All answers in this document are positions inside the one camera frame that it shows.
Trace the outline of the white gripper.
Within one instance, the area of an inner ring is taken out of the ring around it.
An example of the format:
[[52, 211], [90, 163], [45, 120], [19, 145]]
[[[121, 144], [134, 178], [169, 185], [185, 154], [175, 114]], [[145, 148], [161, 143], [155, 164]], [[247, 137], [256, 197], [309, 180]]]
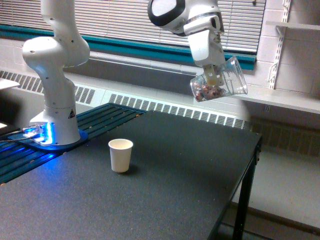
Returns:
[[220, 40], [221, 28], [217, 14], [202, 16], [184, 25], [192, 58], [197, 66], [203, 67], [208, 86], [225, 83], [226, 60]]

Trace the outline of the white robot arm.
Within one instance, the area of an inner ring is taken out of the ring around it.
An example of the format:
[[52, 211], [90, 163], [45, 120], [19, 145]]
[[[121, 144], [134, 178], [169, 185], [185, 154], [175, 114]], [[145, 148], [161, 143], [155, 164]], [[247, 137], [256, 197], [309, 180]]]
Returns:
[[[88, 43], [81, 37], [72, 0], [43, 0], [41, 15], [54, 32], [52, 37], [27, 40], [22, 48], [26, 64], [40, 77], [44, 89], [44, 109], [35, 116], [24, 136], [38, 145], [66, 146], [76, 143], [81, 135], [76, 117], [75, 85], [67, 79], [64, 68], [86, 63], [90, 56]], [[195, 64], [204, 70], [204, 81], [198, 91], [219, 97], [214, 88], [223, 84], [218, 67], [225, 63], [220, 35], [223, 20], [215, 0], [151, 0], [147, 13], [150, 21], [161, 29], [186, 36]]]

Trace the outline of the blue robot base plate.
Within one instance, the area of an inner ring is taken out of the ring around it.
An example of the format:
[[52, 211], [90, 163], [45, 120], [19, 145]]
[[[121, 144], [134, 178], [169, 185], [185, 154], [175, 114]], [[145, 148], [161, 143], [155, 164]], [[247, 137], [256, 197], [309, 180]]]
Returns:
[[65, 144], [65, 145], [51, 144], [50, 140], [46, 141], [42, 136], [33, 138], [35, 135], [36, 134], [33, 132], [15, 133], [8, 136], [8, 139], [15, 140], [18, 143], [24, 146], [27, 146], [31, 149], [45, 151], [45, 152], [67, 152], [84, 144], [88, 140], [88, 134], [83, 130], [79, 130], [80, 139], [77, 142], [74, 142], [71, 144]]

